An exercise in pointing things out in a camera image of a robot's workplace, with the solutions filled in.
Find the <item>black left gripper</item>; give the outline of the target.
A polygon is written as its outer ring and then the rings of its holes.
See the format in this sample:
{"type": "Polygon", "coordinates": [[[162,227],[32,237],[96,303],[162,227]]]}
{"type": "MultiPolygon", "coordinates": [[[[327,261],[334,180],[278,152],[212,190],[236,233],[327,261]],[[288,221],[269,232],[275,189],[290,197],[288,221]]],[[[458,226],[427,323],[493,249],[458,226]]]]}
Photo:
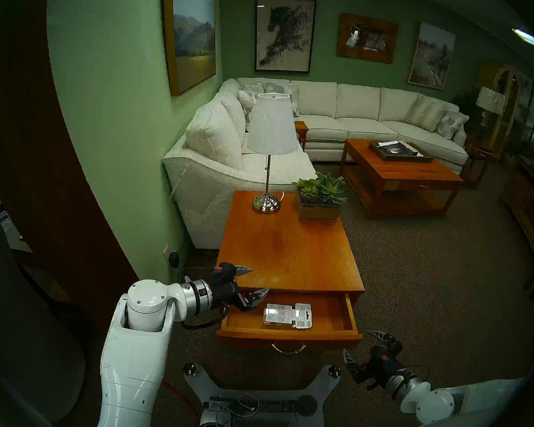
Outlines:
{"type": "Polygon", "coordinates": [[[213,280],[210,281],[212,304],[211,309],[220,306],[229,307],[235,305],[243,311],[256,309],[270,292],[269,288],[247,292],[241,296],[236,277],[251,273],[253,270],[228,262],[221,262],[213,268],[213,280]]]}

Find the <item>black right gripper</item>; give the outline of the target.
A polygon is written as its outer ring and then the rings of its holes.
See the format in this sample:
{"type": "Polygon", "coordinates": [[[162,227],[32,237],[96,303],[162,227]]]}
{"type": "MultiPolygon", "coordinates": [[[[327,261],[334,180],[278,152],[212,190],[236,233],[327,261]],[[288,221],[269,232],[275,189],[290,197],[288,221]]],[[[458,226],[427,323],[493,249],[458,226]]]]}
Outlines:
{"type": "Polygon", "coordinates": [[[356,384],[361,384],[369,379],[374,383],[367,386],[371,391],[376,387],[386,390],[390,379],[403,376],[403,364],[396,357],[403,350],[402,344],[395,344],[396,338],[388,332],[380,330],[368,330],[368,333],[379,342],[382,347],[374,346],[370,349],[370,358],[361,366],[356,364],[353,357],[345,348],[343,359],[348,371],[356,384]]]}

